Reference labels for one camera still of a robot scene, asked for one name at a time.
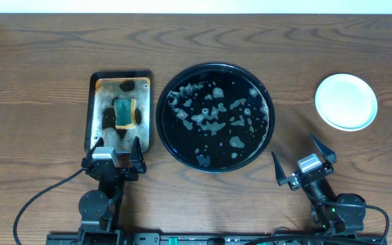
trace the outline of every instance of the wooden tabletop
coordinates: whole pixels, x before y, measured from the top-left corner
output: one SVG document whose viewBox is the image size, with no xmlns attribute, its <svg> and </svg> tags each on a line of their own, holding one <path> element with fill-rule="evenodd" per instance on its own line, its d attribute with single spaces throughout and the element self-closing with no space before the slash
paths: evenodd
<svg viewBox="0 0 392 245">
<path fill-rule="evenodd" d="M 152 121 L 148 173 L 125 186 L 121 221 L 163 232 L 271 233 L 310 229 L 302 191 L 279 187 L 273 150 L 285 172 L 316 152 L 309 132 L 338 156 L 334 191 L 356 193 L 388 212 L 392 244 L 392 16 L 0 14 L 0 244 L 34 194 L 80 169 L 88 84 L 103 70 L 150 69 L 152 110 L 165 85 L 198 63 L 244 67 L 272 96 L 273 138 L 246 167 L 206 174 L 177 162 Z M 325 124 L 314 94 L 335 73 L 364 79 L 378 115 L 348 133 Z M 78 201 L 97 188 L 82 174 L 45 194 L 24 213 L 24 244 L 44 244 L 51 231 L 77 231 Z M 383 216 L 367 211 L 365 230 L 381 234 Z"/>
</svg>

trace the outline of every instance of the green sponge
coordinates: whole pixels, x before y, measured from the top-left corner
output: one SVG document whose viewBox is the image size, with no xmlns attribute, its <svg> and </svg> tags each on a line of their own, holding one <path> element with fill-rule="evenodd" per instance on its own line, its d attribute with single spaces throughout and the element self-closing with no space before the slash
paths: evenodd
<svg viewBox="0 0 392 245">
<path fill-rule="evenodd" d="M 116 112 L 116 129 L 132 129 L 135 127 L 135 100 L 116 99 L 114 101 Z"/>
</svg>

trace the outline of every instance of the baking tray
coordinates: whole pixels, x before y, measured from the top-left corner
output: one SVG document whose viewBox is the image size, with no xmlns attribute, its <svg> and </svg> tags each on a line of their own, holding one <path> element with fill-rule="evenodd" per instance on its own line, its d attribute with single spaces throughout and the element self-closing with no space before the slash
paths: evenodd
<svg viewBox="0 0 392 245">
<path fill-rule="evenodd" d="M 135 81 L 135 88 L 131 91 L 124 92 L 119 89 L 119 81 L 132 78 Z M 112 81 L 117 81 L 115 85 L 103 86 L 104 84 L 111 84 Z M 90 88 L 88 90 L 88 107 L 87 107 L 87 121 L 86 121 L 86 135 L 84 140 L 84 150 L 88 152 L 100 138 L 104 138 L 106 146 L 113 146 L 116 150 L 116 154 L 127 154 L 131 152 L 133 139 L 138 136 L 140 139 L 140 147 L 142 152 L 146 152 L 149 147 L 149 135 L 150 135 L 150 83 L 152 82 L 152 72 L 149 70 L 137 70 L 137 71 L 100 71 L 94 73 L 90 79 Z M 107 127 L 103 125 L 102 118 L 106 108 L 113 108 L 113 99 L 118 97 L 124 99 L 127 97 L 135 97 L 135 108 L 139 110 L 140 123 L 135 128 L 118 131 L 120 140 L 115 140 L 116 137 L 107 137 L 104 135 L 108 132 L 108 135 L 113 135 L 113 127 Z"/>
</svg>

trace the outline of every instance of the wooden table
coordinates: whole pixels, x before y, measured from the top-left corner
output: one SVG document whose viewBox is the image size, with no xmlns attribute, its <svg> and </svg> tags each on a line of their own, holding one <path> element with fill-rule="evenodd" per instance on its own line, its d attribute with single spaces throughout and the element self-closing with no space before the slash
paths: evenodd
<svg viewBox="0 0 392 245">
<path fill-rule="evenodd" d="M 316 149 L 309 132 L 334 149 L 328 177 L 336 193 L 357 193 L 385 209 L 392 244 L 392 16 L 0 14 L 0 244 L 34 194 L 80 168 L 91 74 L 150 69 L 152 118 L 165 85 L 209 61 L 253 72 L 274 101 L 276 126 L 266 151 L 227 174 L 205 174 L 177 162 L 152 122 L 148 173 L 125 187 L 122 224 L 163 232 L 270 233 L 309 229 L 302 191 L 279 187 L 270 151 L 285 171 Z M 373 88 L 379 111 L 354 133 L 326 125 L 314 106 L 319 83 L 355 74 Z M 34 202 L 20 220 L 24 244 L 51 231 L 76 231 L 78 201 L 97 182 L 82 174 Z M 382 233 L 368 211 L 365 230 Z"/>
</svg>

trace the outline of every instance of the dirty baking pan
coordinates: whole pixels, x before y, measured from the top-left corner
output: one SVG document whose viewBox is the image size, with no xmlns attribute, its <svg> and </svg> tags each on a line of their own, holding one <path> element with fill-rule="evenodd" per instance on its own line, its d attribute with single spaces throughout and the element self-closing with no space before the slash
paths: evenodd
<svg viewBox="0 0 392 245">
<path fill-rule="evenodd" d="M 150 71 L 102 71 L 91 76 L 84 150 L 102 137 L 117 154 L 131 152 L 134 138 L 149 147 Z"/>
</svg>

